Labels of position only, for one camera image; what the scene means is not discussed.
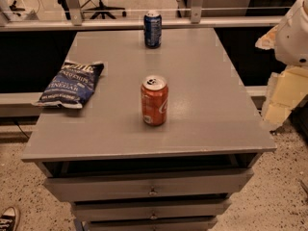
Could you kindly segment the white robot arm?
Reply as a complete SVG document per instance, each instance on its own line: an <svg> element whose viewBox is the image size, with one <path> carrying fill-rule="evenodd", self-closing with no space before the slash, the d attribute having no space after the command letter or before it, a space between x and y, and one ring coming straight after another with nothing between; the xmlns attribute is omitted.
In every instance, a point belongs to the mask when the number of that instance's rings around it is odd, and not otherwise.
<svg viewBox="0 0 308 231"><path fill-rule="evenodd" d="M279 24L257 39L255 46L274 50L286 65L268 80L262 125L274 131L308 95L308 0L296 0Z"/></svg>

